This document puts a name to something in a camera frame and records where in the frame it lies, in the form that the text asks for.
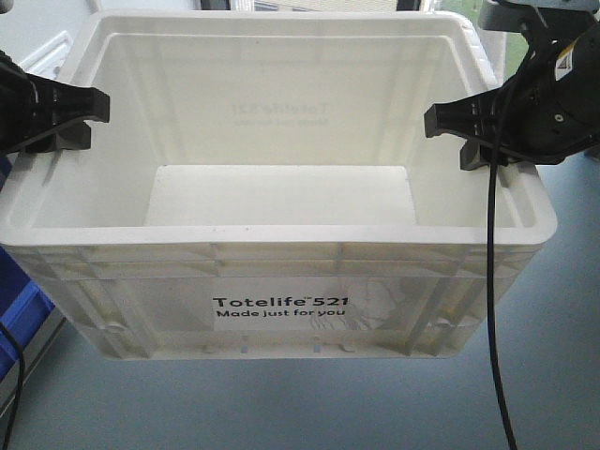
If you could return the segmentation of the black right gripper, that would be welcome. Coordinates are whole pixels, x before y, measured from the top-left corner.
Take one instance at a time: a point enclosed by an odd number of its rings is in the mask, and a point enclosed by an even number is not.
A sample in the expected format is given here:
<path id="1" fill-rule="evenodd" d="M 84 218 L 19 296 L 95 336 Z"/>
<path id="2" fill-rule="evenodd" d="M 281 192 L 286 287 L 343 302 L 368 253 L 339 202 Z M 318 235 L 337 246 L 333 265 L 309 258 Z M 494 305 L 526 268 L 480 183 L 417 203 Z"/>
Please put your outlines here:
<path id="1" fill-rule="evenodd" d="M 434 103 L 424 114 L 427 138 L 451 134 L 467 140 L 459 168 L 490 165 L 499 125 L 500 89 L 448 103 Z M 524 77 L 512 98 L 498 164 L 525 160 L 558 164 L 599 146 L 599 29 L 592 27 L 562 49 L 539 71 Z"/>

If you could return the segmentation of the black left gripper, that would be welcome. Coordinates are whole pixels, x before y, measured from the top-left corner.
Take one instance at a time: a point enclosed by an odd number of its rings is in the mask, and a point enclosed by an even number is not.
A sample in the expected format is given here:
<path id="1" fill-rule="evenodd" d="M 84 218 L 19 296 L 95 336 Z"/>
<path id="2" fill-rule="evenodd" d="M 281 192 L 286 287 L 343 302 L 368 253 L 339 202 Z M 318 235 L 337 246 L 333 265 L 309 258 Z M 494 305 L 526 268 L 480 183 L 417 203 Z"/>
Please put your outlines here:
<path id="1" fill-rule="evenodd" d="M 43 77 L 29 80 L 28 74 L 1 52 L 2 155 L 15 152 L 27 133 L 45 136 L 24 147 L 28 154 L 87 150 L 90 127 L 85 120 L 108 123 L 110 96 L 95 87 Z"/>

